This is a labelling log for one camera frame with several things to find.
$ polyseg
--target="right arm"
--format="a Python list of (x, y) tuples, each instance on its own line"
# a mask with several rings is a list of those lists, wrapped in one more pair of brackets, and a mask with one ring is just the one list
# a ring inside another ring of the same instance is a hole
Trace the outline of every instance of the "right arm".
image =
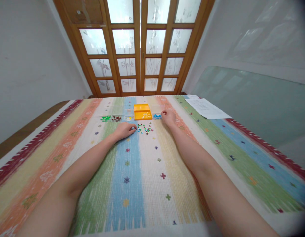
[(176, 141), (185, 164), (198, 180), (223, 235), (278, 236), (250, 205), (214, 158), (176, 126), (174, 112), (164, 110), (161, 115)]

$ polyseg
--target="tablecloth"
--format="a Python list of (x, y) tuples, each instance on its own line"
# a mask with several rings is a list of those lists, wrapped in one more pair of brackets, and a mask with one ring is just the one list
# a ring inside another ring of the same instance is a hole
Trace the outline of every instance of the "tablecloth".
[[(0, 160), (0, 236), (13, 236), (65, 170), (116, 129), (119, 123), (103, 116), (123, 121), (125, 111), (141, 103), (172, 109), (177, 126), (213, 156), (278, 233), (298, 231), (305, 169), (237, 121), (206, 119), (185, 96), (170, 95), (70, 101)], [(220, 235), (162, 120), (131, 123), (138, 130), (112, 147), (81, 194), (71, 234)]]

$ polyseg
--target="wooden door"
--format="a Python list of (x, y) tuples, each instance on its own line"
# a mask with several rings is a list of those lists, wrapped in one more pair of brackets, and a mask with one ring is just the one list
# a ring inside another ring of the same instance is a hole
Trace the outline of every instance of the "wooden door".
[(54, 0), (96, 97), (140, 95), (139, 0)]
[(142, 0), (142, 95), (181, 92), (213, 3)]

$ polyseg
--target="green stripe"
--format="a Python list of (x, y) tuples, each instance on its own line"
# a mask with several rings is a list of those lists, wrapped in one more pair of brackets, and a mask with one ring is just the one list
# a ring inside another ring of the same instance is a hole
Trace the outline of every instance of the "green stripe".
[[(114, 106), (122, 106), (124, 98), (116, 98)], [(110, 108), (112, 114), (119, 113), (121, 107)], [(110, 135), (119, 123), (102, 123), (105, 126), (103, 139)], [(106, 219), (107, 204), (111, 193), (111, 181), (115, 157), (117, 153), (116, 144), (106, 155), (98, 171), (95, 173), (90, 183), (82, 192), (77, 213), (74, 218), (74, 235), (93, 234), (103, 231)]]
[[(242, 180), (254, 190), (255, 194), (263, 201), (269, 210), (278, 213), (278, 209), (282, 209), (285, 212), (301, 211), (304, 209), (303, 206), (279, 186), (271, 176), (261, 169), (246, 152), (238, 147), (209, 119), (204, 118), (196, 112), (196, 110), (185, 101), (183, 96), (176, 95), (174, 96), (174, 99), (189, 115), (190, 113), (193, 113), (190, 115), (192, 120), (194, 120), (196, 125), (199, 126), (204, 133), (206, 133), (213, 143), (216, 143), (216, 140), (220, 142), (220, 144), (216, 145), (219, 151), (224, 155), (225, 159)], [(231, 161), (230, 155), (233, 155), (236, 160)], [(250, 177), (257, 182), (256, 185), (252, 184)]]

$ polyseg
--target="paper sheet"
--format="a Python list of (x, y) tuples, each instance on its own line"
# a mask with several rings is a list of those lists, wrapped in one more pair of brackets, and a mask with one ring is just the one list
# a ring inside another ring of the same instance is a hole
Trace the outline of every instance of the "paper sheet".
[(197, 95), (187, 95), (189, 99), (199, 99)]
[(206, 99), (185, 99), (200, 115), (207, 119), (227, 119), (231, 118), (221, 109), (207, 101)]

